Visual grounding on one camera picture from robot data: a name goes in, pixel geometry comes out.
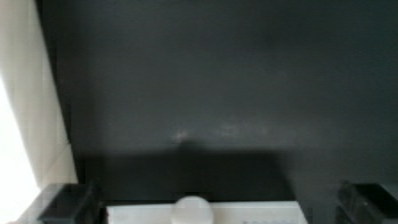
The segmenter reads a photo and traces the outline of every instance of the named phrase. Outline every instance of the dark gray surface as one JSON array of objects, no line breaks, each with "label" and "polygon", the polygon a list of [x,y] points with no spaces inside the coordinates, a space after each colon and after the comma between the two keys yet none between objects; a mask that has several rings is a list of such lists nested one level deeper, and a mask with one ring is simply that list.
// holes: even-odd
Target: dark gray surface
[{"label": "dark gray surface", "polygon": [[398,2],[40,2],[76,161],[184,138],[282,150],[332,223],[339,181],[398,181]]}]

